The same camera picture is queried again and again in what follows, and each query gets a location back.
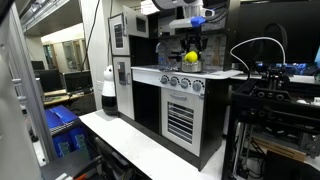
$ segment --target oven window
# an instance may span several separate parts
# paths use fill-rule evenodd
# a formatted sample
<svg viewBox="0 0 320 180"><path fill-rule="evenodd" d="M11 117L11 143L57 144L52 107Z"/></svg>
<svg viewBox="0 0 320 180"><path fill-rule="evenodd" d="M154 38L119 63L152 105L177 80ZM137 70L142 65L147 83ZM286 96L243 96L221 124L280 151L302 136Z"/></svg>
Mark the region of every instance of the oven window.
<svg viewBox="0 0 320 180"><path fill-rule="evenodd" d="M122 39L122 24L117 24L114 26L114 34L116 40L116 48L123 48L123 39Z"/></svg>
<svg viewBox="0 0 320 180"><path fill-rule="evenodd" d="M136 19L137 19L137 31L146 32L147 31L146 21L138 17L136 17Z"/></svg>
<svg viewBox="0 0 320 180"><path fill-rule="evenodd" d="M168 132L192 144L193 134L192 109L168 102Z"/></svg>

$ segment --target white table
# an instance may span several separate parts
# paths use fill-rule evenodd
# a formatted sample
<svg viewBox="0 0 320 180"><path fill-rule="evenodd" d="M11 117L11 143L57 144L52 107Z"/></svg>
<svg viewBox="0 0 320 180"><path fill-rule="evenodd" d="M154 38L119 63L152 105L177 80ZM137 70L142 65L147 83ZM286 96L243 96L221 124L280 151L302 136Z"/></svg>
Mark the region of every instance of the white table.
<svg viewBox="0 0 320 180"><path fill-rule="evenodd" d="M80 117L101 139L154 180L220 180L225 142L201 172L162 147L125 121L104 115L103 111Z"/></svg>

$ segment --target pot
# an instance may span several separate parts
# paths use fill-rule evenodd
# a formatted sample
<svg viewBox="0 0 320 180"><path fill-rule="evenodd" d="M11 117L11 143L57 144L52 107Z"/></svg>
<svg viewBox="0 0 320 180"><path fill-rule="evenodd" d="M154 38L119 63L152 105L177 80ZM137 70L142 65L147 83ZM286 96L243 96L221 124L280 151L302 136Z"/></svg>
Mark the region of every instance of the pot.
<svg viewBox="0 0 320 180"><path fill-rule="evenodd" d="M181 70L183 72L187 73L196 73L196 72L202 72L203 69L203 61L198 60L197 62L191 63L182 61L181 62Z"/></svg>

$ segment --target computer monitor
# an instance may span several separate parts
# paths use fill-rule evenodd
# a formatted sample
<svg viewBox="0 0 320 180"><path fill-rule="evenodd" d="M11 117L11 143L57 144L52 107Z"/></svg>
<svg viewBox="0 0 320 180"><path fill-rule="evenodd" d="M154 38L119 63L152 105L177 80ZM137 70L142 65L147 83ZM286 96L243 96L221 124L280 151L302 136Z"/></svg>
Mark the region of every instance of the computer monitor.
<svg viewBox="0 0 320 180"><path fill-rule="evenodd" d="M44 92L61 90L62 83L58 70L37 70L35 76L40 78L41 86Z"/></svg>
<svg viewBox="0 0 320 180"><path fill-rule="evenodd" d="M33 70L44 70L43 61L31 61Z"/></svg>
<svg viewBox="0 0 320 180"><path fill-rule="evenodd" d="M320 1L296 1L241 4L236 43L265 35L271 23L284 27L288 37L287 63L313 63L320 45ZM282 39L280 30L267 31L269 37ZM261 51L258 41L237 48L234 53L242 60L281 63L281 49L276 43L268 43Z"/></svg>
<svg viewBox="0 0 320 180"><path fill-rule="evenodd" d="M63 77L68 93L88 90L93 86L90 71L63 73Z"/></svg>

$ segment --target blue bin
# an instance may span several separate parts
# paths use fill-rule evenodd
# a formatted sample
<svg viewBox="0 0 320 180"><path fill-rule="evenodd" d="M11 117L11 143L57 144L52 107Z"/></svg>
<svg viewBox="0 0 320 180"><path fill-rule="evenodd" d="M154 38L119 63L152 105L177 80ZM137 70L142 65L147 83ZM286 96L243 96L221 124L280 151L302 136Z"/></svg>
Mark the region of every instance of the blue bin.
<svg viewBox="0 0 320 180"><path fill-rule="evenodd" d="M62 123L62 121L49 109L45 110L45 114L50 131L63 128L64 124ZM72 140L68 133L56 136L52 138L52 140L58 157L63 157L72 152L74 149Z"/></svg>
<svg viewBox="0 0 320 180"><path fill-rule="evenodd" d="M64 106L58 106L50 110L51 112L56 114L57 117L59 117L59 119L62 121L64 125L71 124L74 121L80 121L78 116L73 114ZM88 145L85 141L85 138L87 138L87 133L85 132L85 130L81 127L75 127L74 129L69 131L69 135L72 141L73 149L74 150L81 149L85 153L85 155L89 159L91 159Z"/></svg>

